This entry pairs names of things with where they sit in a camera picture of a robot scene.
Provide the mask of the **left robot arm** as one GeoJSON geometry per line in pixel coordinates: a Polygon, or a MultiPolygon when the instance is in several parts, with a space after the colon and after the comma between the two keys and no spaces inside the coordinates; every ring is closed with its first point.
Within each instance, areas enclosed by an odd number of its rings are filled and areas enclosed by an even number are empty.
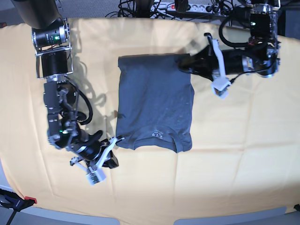
{"type": "Polygon", "coordinates": [[[252,0],[244,7],[234,7],[221,22],[218,35],[229,48],[218,57],[213,48],[210,33],[205,33],[208,45],[199,53],[178,61],[180,71],[199,75],[213,81],[221,76],[257,73],[272,77],[277,72],[278,58],[278,10],[279,0],[252,0]],[[250,37],[247,42],[231,42],[224,37],[223,29],[231,21],[248,23],[250,37]]]}

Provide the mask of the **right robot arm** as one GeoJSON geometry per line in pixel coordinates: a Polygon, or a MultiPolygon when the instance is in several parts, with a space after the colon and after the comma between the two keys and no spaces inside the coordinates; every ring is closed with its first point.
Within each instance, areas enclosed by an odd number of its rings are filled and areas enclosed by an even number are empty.
{"type": "Polygon", "coordinates": [[[119,163],[112,149],[122,138],[102,140],[102,131],[90,135],[81,129],[91,122],[93,110],[70,78],[73,60],[67,19],[61,16],[53,0],[15,0],[13,5],[31,27],[37,77],[45,79],[49,143],[73,152],[71,165],[85,162],[89,169],[116,168],[119,163]]]}

